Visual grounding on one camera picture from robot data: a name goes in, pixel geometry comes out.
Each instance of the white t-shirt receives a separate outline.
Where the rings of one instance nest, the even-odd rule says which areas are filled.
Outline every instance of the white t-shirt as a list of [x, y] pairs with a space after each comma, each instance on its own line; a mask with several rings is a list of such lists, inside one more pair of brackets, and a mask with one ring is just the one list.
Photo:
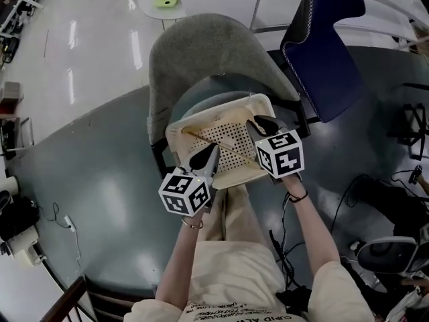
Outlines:
[[[265, 246], [251, 242], [198, 242], [185, 310], [144, 300], [134, 304], [124, 321], [305, 322], [287, 314], [275, 297], [284, 289], [284, 277]], [[374, 321], [361, 292], [339, 262], [329, 262], [317, 272], [308, 318], [311, 322]]]

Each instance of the gray chair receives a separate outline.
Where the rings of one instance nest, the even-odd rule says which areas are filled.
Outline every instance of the gray chair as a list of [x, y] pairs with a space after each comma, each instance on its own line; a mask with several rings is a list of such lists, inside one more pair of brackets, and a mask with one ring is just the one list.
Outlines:
[[149, 57], [147, 130], [162, 177], [172, 170], [162, 152], [168, 146], [165, 131], [174, 105], [202, 79], [223, 73], [248, 76], [267, 86], [273, 104], [296, 113], [301, 137], [310, 134], [299, 94], [250, 30], [224, 15], [187, 17], [158, 38]]

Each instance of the white floor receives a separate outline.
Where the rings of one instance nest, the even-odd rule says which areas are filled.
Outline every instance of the white floor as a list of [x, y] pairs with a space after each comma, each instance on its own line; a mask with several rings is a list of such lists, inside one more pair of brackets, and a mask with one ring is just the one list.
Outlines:
[[[148, 83], [151, 47], [163, 32], [133, 0], [41, 0], [2, 81], [21, 83], [17, 114], [31, 117], [36, 143], [92, 109]], [[279, 44], [284, 32], [257, 35]], [[347, 45], [395, 46], [391, 37], [340, 33]]]

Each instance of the wooden railing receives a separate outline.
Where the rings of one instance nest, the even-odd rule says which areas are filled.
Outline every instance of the wooden railing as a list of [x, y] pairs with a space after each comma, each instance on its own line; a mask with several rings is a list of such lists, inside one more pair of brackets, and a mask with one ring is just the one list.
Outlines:
[[79, 322], [82, 322], [77, 305], [85, 292], [86, 284], [84, 278], [81, 276], [58, 299], [54, 306], [42, 317], [40, 322], [61, 322], [65, 319], [72, 322], [69, 314], [73, 309], [76, 311]]

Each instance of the chair backrest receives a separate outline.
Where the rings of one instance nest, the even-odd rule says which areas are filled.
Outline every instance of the chair backrest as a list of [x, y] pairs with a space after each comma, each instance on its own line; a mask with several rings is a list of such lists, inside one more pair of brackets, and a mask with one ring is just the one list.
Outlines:
[[334, 23], [365, 14], [364, 0], [302, 0], [281, 51], [317, 116], [330, 121], [350, 107], [364, 84]]
[[253, 78], [281, 99], [300, 99], [290, 81], [244, 25], [217, 14], [187, 17], [168, 28], [150, 53], [147, 119], [150, 143], [153, 145], [165, 137], [172, 109], [190, 87], [208, 76], [222, 73]]

